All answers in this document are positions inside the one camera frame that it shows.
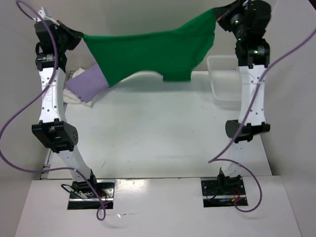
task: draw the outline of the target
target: purple cloth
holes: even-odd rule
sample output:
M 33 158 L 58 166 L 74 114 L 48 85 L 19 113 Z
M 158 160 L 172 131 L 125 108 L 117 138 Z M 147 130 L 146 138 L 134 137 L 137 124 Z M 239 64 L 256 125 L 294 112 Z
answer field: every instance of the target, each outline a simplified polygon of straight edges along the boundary
M 86 103 L 108 87 L 109 84 L 98 64 L 66 82 L 66 89 Z

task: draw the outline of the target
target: white table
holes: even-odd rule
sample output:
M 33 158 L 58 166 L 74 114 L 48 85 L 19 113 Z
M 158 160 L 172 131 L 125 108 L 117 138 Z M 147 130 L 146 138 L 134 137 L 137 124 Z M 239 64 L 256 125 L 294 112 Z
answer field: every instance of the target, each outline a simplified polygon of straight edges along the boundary
M 79 132 L 82 157 L 97 178 L 105 179 L 217 176 L 223 164 L 207 161 L 227 145 L 225 123 L 238 116 L 239 111 L 214 105 L 207 72 L 194 72 L 191 82 L 181 83 L 138 73 L 101 94 L 92 109 L 66 109 L 68 123 Z M 271 175 L 260 136 L 247 144 L 239 161 L 256 175 Z M 64 166 L 53 153 L 49 163 Z M 68 178 L 68 171 L 48 175 Z
M 105 221 L 96 210 L 67 210 L 70 180 L 33 181 L 16 237 L 300 237 L 282 180 L 258 177 L 263 200 L 254 212 L 234 207 L 203 208 L 199 178 L 117 180 L 114 208 Z M 249 207 L 259 198 L 244 177 Z

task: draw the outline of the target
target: green fabric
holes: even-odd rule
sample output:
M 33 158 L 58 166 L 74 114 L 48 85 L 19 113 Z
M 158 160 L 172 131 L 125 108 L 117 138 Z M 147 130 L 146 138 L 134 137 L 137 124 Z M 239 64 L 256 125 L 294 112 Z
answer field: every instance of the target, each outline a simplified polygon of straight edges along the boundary
M 83 39 L 109 86 L 139 71 L 155 71 L 164 81 L 190 81 L 192 70 L 213 46 L 216 19 L 210 9 L 182 27 L 134 36 Z

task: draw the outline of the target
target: clear plastic container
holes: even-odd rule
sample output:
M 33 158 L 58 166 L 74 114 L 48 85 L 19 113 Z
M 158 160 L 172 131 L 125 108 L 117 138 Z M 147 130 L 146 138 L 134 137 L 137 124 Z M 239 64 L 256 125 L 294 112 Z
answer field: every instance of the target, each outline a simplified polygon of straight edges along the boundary
M 207 66 L 214 103 L 240 110 L 242 85 L 236 56 L 208 56 Z

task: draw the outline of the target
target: red wire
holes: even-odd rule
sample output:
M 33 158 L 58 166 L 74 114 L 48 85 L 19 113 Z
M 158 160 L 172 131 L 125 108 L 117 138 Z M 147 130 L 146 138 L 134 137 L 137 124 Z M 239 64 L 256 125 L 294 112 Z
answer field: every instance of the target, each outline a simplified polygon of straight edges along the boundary
M 240 193 L 240 191 L 238 190 L 238 188 L 235 188 L 235 189 L 236 189 L 236 191 L 238 192 L 238 197 L 237 197 L 237 199 L 239 199 L 240 196 L 241 196 L 241 193 Z

